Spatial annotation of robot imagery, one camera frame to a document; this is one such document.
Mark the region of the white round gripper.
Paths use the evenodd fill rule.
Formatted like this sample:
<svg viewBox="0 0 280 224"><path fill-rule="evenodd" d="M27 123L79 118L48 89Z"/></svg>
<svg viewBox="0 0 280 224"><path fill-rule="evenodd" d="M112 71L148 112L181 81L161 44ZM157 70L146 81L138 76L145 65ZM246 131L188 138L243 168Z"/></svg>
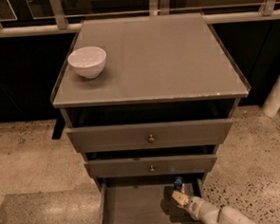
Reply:
<svg viewBox="0 0 280 224"><path fill-rule="evenodd" d="M188 197L186 194L174 191L172 198L180 207L185 207L193 220L200 220L202 222L214 222L218 220L220 209L202 197Z"/></svg>

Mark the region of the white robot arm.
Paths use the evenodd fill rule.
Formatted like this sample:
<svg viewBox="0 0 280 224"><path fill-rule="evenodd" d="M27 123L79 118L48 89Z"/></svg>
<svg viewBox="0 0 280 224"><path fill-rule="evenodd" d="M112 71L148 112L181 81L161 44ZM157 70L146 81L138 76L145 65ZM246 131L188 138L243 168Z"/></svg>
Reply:
<svg viewBox="0 0 280 224"><path fill-rule="evenodd" d="M218 208L199 196L188 196L174 191L172 198L181 208L188 212L193 220L200 220L204 224L255 224L235 208L230 206Z"/></svg>

